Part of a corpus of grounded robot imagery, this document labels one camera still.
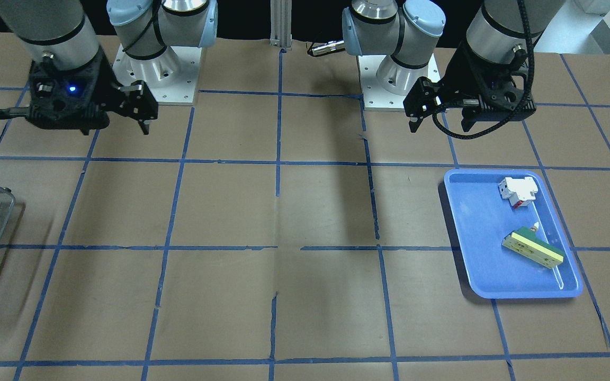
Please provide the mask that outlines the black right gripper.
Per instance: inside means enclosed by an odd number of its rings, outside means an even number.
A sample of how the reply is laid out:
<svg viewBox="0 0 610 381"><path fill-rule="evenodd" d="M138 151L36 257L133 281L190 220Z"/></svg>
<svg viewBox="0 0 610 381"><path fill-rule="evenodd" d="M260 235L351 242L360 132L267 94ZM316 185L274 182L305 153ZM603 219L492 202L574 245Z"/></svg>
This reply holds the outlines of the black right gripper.
<svg viewBox="0 0 610 381"><path fill-rule="evenodd" d="M117 92L117 114L138 121L143 135L150 134L150 123L159 116L159 103L145 80L121 85L106 54L97 53L88 63L61 71L45 58L32 62L29 70L31 101L27 122L43 130L89 132L109 126L104 106Z"/></svg>

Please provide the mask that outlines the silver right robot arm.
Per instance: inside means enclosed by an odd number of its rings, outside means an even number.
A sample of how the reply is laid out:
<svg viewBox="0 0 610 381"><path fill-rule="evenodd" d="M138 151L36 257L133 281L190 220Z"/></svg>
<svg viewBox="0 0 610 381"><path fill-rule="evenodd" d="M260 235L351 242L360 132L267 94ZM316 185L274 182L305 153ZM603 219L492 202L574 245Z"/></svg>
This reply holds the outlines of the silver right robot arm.
<svg viewBox="0 0 610 381"><path fill-rule="evenodd" d="M0 119L24 118L42 130L107 128L109 113L138 122L159 116L157 91L186 82L175 47L201 49L217 37L216 1L108 1L121 44L110 63L79 1L0 1L0 17L31 54L28 106L0 108Z"/></svg>

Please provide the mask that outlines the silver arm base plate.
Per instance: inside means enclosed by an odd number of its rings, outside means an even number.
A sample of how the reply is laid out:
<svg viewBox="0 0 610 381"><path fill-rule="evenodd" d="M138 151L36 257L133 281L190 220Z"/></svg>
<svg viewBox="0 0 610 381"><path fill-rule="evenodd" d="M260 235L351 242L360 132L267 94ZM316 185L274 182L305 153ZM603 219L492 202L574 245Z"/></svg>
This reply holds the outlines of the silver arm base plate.
<svg viewBox="0 0 610 381"><path fill-rule="evenodd" d="M112 70L121 84L144 80L161 105L194 104L203 48L173 46L157 58L136 60L119 50Z"/></svg>
<svg viewBox="0 0 610 381"><path fill-rule="evenodd" d="M358 56L357 63L365 108L371 111L403 112L404 99L419 77L434 83L441 78L434 54L417 69L402 67L384 55Z"/></svg>

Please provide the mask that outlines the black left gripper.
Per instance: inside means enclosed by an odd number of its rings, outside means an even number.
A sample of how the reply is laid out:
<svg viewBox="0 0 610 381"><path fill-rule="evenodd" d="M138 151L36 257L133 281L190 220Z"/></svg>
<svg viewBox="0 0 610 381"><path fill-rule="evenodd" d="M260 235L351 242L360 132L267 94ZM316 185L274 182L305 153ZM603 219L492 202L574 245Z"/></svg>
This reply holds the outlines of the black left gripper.
<svg viewBox="0 0 610 381"><path fill-rule="evenodd" d="M522 101L527 85L527 51L517 45L506 63L489 62L468 45L460 45L445 74L434 82L419 77L403 101L409 130L416 133L427 117L439 115L439 103L462 108L461 126L470 132L478 122L499 122Z"/></svg>

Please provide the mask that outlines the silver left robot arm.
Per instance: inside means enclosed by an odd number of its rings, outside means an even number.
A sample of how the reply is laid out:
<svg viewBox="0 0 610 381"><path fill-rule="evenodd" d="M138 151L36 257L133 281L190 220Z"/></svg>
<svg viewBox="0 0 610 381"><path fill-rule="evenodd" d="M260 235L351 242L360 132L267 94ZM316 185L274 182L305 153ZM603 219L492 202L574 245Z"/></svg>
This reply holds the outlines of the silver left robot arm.
<svg viewBox="0 0 610 381"><path fill-rule="evenodd" d="M484 137L535 113L535 46L562 1L484 1L438 81L428 66L447 31L437 2L353 1L342 12L342 39L352 56L383 56L378 79L404 96L409 129L431 117L460 140Z"/></svg>

